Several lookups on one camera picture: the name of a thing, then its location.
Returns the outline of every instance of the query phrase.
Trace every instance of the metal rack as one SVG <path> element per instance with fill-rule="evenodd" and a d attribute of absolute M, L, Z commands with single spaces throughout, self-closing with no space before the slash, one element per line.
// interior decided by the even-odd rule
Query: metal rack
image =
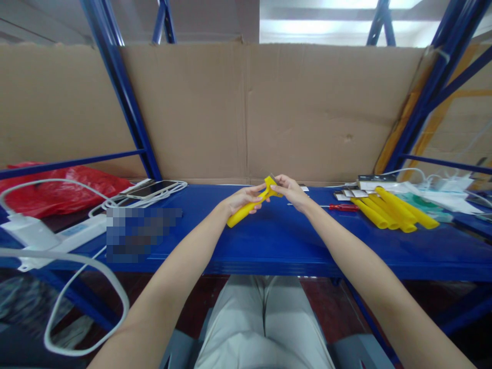
<path fill-rule="evenodd" d="M 492 48 L 489 48 L 463 73 L 448 84 L 463 52 L 491 2 L 492 0 L 451 0 L 449 3 L 432 41 L 432 45 L 435 48 L 440 48 L 441 57 L 434 65 L 410 119 L 388 160 L 385 171 L 400 169 L 407 159 L 411 159 L 472 172 L 492 174 L 492 168 L 412 155 L 412 149 L 425 125 L 427 116 L 492 59 Z M 119 31 L 111 2 L 110 0 L 80 0 L 80 3 L 85 11 L 94 39 L 99 46 L 102 59 L 132 134 L 136 150 L 34 167 L 3 170 L 0 171 L 0 179 L 139 155 L 147 176 L 161 180 L 162 175 L 119 51 L 119 48 L 124 46 L 125 43 Z M 379 0 L 367 45 L 376 45 L 382 27 L 384 27 L 387 45 L 396 45 L 389 3 L 389 0 Z M 168 43 L 173 44 L 176 42 L 168 0 L 161 0 L 159 4 L 152 37 L 154 44 L 160 44 L 163 32 Z"/>
<path fill-rule="evenodd" d="M 422 132 L 428 115 L 452 93 L 473 77 L 492 59 L 489 47 L 475 62 L 466 68 L 449 85 L 464 51 L 489 8 L 491 0 L 451 0 L 432 41 L 435 48 L 441 48 L 441 57 L 436 61 L 425 83 L 420 97 L 406 124 L 395 149 L 386 165 L 385 172 L 401 169 L 407 159 L 429 162 L 463 169 L 471 172 L 492 174 L 492 168 L 467 165 L 452 161 L 412 155 L 412 149 Z"/>

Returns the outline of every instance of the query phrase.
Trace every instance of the ceiling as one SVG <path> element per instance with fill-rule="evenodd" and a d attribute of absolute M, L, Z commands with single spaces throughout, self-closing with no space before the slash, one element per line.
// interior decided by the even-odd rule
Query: ceiling
<path fill-rule="evenodd" d="M 157 0 L 112 0 L 126 44 L 149 43 Z M 365 45 L 377 0 L 170 0 L 179 43 L 226 42 Z M 398 46 L 427 46 L 449 0 L 392 0 Z M 477 35 L 491 39 L 492 12 Z M 0 42 L 90 44 L 79 0 L 0 1 Z M 384 31 L 379 46 L 385 46 Z"/>

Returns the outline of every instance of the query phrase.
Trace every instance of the screwdriver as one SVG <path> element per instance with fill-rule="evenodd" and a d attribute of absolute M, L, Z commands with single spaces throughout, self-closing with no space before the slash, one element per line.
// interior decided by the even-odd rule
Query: screwdriver
<path fill-rule="evenodd" d="M 359 207 L 355 204 L 320 205 L 320 208 L 328 208 L 329 210 L 339 210 L 339 211 L 348 211 L 348 212 L 356 212 L 359 210 Z"/>

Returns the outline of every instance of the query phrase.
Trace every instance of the lap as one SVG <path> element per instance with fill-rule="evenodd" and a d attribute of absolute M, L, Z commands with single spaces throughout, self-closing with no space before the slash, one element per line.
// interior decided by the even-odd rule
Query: lap
<path fill-rule="evenodd" d="M 220 292 L 196 365 L 333 368 L 297 277 L 239 275 Z"/>

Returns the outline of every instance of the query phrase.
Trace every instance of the yellow silicone tube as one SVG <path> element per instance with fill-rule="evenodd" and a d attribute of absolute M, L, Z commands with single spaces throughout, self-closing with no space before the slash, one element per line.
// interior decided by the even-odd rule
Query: yellow silicone tube
<path fill-rule="evenodd" d="M 402 224 L 400 224 L 400 229 L 404 233 L 412 233 L 412 232 L 415 232 L 417 230 L 417 227 L 413 224 L 410 224 L 410 223 L 402 223 Z"/>
<path fill-rule="evenodd" d="M 370 198 L 361 197 L 360 199 L 364 204 L 366 204 L 368 207 L 370 207 L 376 213 L 381 215 L 388 222 L 388 228 L 389 229 L 395 230 L 395 229 L 400 228 L 400 225 L 398 224 L 398 222 L 396 220 L 394 220 L 393 217 L 390 214 L 388 214 L 388 212 L 386 212 L 383 208 L 381 208 L 376 203 L 374 203 L 374 201 L 372 201 Z"/>
<path fill-rule="evenodd" d="M 362 201 L 356 199 L 355 197 L 351 197 L 350 201 L 353 202 L 355 205 L 357 205 L 360 211 L 363 212 L 365 216 L 369 218 L 369 220 L 376 225 L 377 228 L 379 229 L 388 228 L 388 222 L 376 211 L 374 211 L 366 204 L 364 204 Z"/>
<path fill-rule="evenodd" d="M 423 211 L 417 209 L 415 206 L 410 205 L 408 202 L 403 201 L 401 198 L 398 198 L 398 200 L 400 200 L 400 203 L 417 218 L 417 221 L 422 224 L 424 228 L 434 229 L 440 225 L 437 220 L 432 219 Z"/>
<path fill-rule="evenodd" d="M 417 227 L 414 226 L 411 223 L 406 223 L 403 219 L 401 219 L 398 214 L 395 214 L 395 212 L 388 206 L 386 202 L 384 202 L 381 197 L 378 197 L 376 194 L 370 194 L 369 198 L 376 203 L 381 209 L 385 210 L 388 214 L 393 216 L 393 219 L 398 222 L 398 225 L 400 226 L 400 229 L 405 232 L 405 233 L 411 233 L 415 232 L 417 230 Z"/>
<path fill-rule="evenodd" d="M 376 187 L 376 192 L 386 202 L 389 208 L 393 211 L 393 214 L 397 215 L 405 223 L 415 224 L 417 218 L 406 207 L 404 207 L 400 199 L 395 195 L 387 192 L 383 187 Z"/>
<path fill-rule="evenodd" d="M 238 224 L 240 221 L 242 221 L 244 218 L 248 216 L 251 210 L 255 208 L 256 205 L 259 203 L 264 202 L 267 198 L 270 196 L 277 196 L 277 197 L 282 197 L 283 195 L 273 191 L 270 186 L 271 185 L 276 185 L 275 180 L 268 176 L 265 178 L 265 183 L 266 183 L 266 189 L 259 195 L 261 197 L 261 201 L 258 202 L 250 202 L 244 205 L 241 209 L 239 209 L 235 214 L 233 214 L 228 220 L 227 220 L 227 225 L 229 228 L 232 228 L 236 224 Z"/>

